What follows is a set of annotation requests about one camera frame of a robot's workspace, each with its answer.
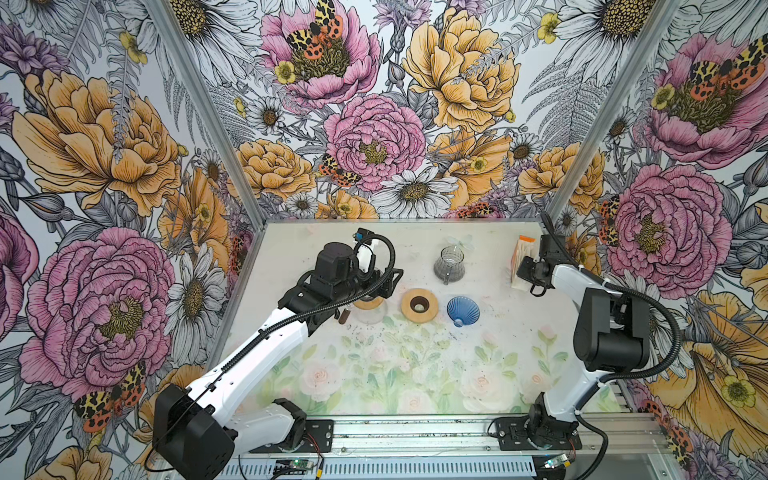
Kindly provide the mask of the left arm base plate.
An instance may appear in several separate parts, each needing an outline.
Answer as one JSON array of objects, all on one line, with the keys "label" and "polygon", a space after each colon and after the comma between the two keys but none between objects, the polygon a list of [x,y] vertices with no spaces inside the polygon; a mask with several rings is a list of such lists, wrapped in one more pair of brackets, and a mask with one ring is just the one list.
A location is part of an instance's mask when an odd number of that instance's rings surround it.
[{"label": "left arm base plate", "polygon": [[286,439],[288,452],[330,453],[335,422],[330,419],[299,420]]}]

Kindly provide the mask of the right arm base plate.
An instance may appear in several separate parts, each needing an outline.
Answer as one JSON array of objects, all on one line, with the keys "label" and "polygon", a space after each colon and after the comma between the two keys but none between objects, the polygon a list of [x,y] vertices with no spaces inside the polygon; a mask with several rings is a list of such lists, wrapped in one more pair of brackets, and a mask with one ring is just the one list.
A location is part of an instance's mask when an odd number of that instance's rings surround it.
[{"label": "right arm base plate", "polygon": [[498,417],[486,433],[497,440],[501,451],[581,450],[577,422],[545,419],[536,426],[525,416]]}]

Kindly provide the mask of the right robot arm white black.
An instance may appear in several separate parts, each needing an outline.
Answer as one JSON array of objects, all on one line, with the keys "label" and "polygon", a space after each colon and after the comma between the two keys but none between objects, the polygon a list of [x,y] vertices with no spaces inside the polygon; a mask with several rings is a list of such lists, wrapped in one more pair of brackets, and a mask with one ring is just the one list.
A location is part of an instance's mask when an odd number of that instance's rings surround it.
[{"label": "right robot arm white black", "polygon": [[556,386],[538,395],[528,413],[526,436],[536,448],[563,448],[576,442],[576,415],[610,374],[630,373],[649,355],[649,304],[635,299],[568,258],[558,235],[541,237],[536,259],[523,258],[516,274],[541,297],[549,290],[576,305],[572,345],[577,358]]}]

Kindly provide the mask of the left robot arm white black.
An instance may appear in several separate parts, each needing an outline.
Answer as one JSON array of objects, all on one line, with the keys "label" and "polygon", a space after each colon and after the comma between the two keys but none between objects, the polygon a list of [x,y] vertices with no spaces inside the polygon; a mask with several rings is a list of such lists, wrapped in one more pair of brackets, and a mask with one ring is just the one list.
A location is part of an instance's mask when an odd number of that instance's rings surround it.
[{"label": "left robot arm white black", "polygon": [[213,479],[238,455],[262,447],[298,448],[306,413],[279,398],[254,417],[236,411],[268,373],[327,320],[362,299],[387,299],[403,276],[393,243],[360,229],[354,245],[326,244],[315,266],[278,301],[242,345],[185,387],[170,385],[155,402],[151,448],[185,479]]}]

